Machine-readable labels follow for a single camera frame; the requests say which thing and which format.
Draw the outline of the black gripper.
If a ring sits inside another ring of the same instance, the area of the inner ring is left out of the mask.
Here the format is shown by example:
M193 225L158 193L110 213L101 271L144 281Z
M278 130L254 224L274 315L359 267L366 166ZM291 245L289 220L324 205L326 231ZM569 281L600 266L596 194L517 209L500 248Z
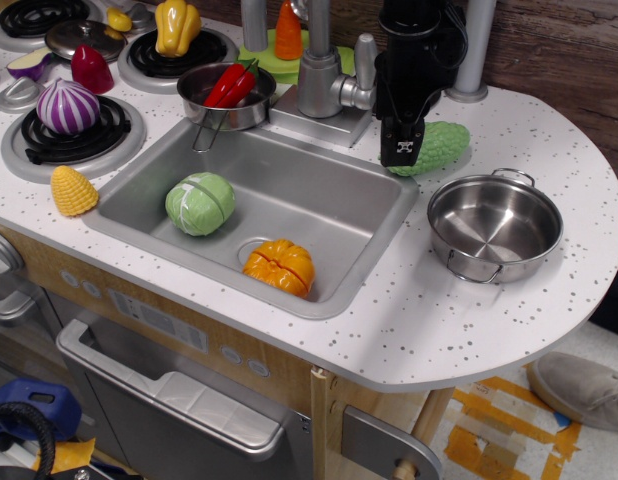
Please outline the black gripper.
M376 117L381 121L380 161L384 167L411 167L423 144L427 103L451 87L465 59L461 34L422 38L391 35L376 58Z

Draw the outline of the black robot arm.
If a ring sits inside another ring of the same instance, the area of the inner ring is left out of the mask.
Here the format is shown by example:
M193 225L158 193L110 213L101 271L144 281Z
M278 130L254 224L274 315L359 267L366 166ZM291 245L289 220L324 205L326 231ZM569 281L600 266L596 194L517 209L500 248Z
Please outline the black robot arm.
M376 118L385 167L417 163L425 117L440 93L453 86L468 52L461 7L451 1L385 1L379 23L386 49L375 60Z

